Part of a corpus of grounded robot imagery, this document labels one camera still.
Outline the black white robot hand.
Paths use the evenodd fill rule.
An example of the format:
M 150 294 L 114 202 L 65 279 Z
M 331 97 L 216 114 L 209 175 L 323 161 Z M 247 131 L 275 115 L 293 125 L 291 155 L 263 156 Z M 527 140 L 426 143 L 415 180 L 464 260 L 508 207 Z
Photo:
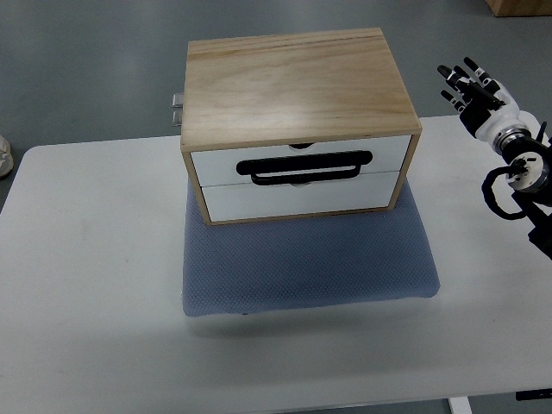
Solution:
M 517 137 L 530 138 L 530 129 L 521 120 L 521 110 L 510 92 L 470 58 L 463 63 L 464 67 L 439 65 L 437 71 L 448 86 L 441 96 L 458 112 L 467 132 L 499 154 Z

